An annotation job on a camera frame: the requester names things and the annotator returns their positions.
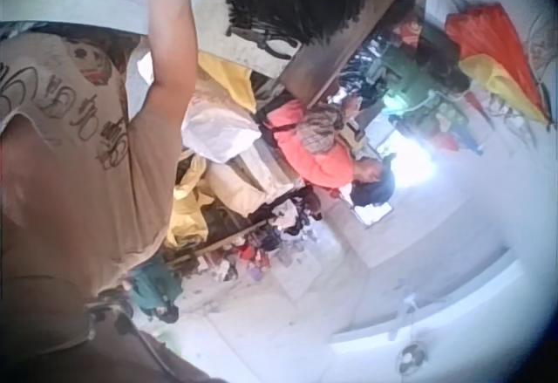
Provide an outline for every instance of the window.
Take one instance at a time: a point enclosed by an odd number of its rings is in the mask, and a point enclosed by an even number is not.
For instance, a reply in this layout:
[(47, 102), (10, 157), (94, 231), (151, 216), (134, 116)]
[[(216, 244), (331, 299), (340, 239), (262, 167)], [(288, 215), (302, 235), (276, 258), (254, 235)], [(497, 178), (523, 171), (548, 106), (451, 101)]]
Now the window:
[(396, 154), (391, 162), (397, 188), (420, 184), (434, 175), (435, 166), (430, 154), (415, 140), (407, 139), (397, 130), (377, 148), (380, 156)]

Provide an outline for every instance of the graphic print on shirt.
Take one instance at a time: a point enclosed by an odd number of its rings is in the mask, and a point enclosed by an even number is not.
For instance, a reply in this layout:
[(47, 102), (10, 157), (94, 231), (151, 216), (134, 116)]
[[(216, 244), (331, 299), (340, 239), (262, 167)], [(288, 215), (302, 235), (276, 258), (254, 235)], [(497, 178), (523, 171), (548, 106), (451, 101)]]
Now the graphic print on shirt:
[(25, 101), (31, 102), (45, 118), (72, 127), (68, 131), (74, 132), (80, 141), (96, 138), (99, 141), (97, 160), (104, 170), (117, 167), (125, 159), (128, 153), (126, 121), (120, 116), (103, 123), (98, 116), (97, 94), (82, 99), (56, 75), (51, 75), (46, 85), (39, 85), (36, 67), (12, 71), (0, 62), (0, 121)]
[(14, 108), (21, 106), (31, 94), (35, 99), (38, 89), (37, 69), (25, 67), (11, 75), (10, 67), (0, 62), (0, 120), (3, 120)]
[(110, 59), (95, 47), (66, 39), (62, 42), (71, 61), (81, 74), (95, 86), (108, 85), (112, 76)]

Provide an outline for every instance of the blue object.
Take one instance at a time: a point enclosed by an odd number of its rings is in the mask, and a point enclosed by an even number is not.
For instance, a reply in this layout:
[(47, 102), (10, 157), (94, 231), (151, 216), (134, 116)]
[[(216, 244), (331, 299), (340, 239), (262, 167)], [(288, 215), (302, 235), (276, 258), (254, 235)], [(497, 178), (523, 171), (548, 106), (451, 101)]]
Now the blue object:
[(130, 299), (141, 309), (166, 307), (182, 293), (182, 286), (163, 257), (156, 255), (132, 270)]

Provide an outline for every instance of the pink shirt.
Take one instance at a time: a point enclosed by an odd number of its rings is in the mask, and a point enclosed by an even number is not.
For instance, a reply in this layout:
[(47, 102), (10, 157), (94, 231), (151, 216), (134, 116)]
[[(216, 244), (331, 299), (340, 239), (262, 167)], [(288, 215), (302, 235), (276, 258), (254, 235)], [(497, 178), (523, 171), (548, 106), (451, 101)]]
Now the pink shirt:
[[(273, 127), (281, 127), (299, 123), (303, 116), (303, 105), (296, 99), (271, 112), (268, 118)], [(311, 154), (295, 129), (274, 136), (287, 162), (306, 181), (326, 188), (341, 188), (352, 182), (352, 158), (341, 143), (336, 142), (326, 154)]]

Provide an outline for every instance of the fan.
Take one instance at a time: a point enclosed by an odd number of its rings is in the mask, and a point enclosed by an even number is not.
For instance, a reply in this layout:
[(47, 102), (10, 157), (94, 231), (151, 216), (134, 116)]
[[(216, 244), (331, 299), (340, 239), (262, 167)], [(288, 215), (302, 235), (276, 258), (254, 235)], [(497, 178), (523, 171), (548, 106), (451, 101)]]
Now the fan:
[(402, 376), (414, 374), (426, 361), (426, 349), (420, 342), (410, 343), (396, 360), (396, 369)]

